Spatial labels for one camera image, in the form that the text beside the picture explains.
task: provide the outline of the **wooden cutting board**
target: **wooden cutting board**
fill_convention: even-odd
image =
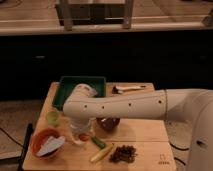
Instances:
[[[107,96],[112,96],[111,89],[115,83],[107,84]],[[145,84],[146,91],[153,91],[152,84]],[[58,83],[52,83],[45,100],[43,109],[38,120],[35,133],[49,127],[45,120],[47,112],[54,110],[51,106]],[[142,119],[121,119],[120,124],[113,133],[106,133],[93,121],[92,129],[98,137],[107,143],[116,146],[133,145],[136,148],[137,157],[134,163],[119,162],[110,163],[108,154],[96,164],[89,162],[99,149],[91,141],[85,146],[79,147],[73,144],[72,134],[69,128],[70,119],[63,113],[60,116],[60,126],[57,129],[66,137],[67,142],[63,145],[57,156],[50,160],[40,160],[34,157],[28,150],[23,169],[26,171],[36,170],[70,170],[70,171],[175,171],[176,166],[173,154],[168,142],[168,136],[163,121]]]

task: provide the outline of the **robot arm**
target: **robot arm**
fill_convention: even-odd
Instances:
[[[85,84],[75,87],[63,111],[71,117],[75,133],[90,129],[90,118],[119,117],[167,119],[189,123],[193,128],[186,171],[213,170],[213,91],[205,89],[158,90],[150,93],[93,98]]]

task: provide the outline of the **green basket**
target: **green basket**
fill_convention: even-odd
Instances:
[[[63,76],[60,79],[52,106],[58,110],[63,110],[63,105],[72,90],[78,84],[88,84],[94,88],[98,94],[96,97],[105,97],[106,95],[106,78],[105,77],[91,77],[91,76]]]

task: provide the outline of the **yellow vegetable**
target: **yellow vegetable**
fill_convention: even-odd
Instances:
[[[105,148],[98,151],[94,156],[90,158],[91,163],[96,163],[97,161],[104,158],[113,148],[114,144],[109,144]]]

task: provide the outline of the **dark cabinet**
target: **dark cabinet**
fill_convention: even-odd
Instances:
[[[44,98],[63,75],[213,88],[211,30],[0,37],[0,99]]]

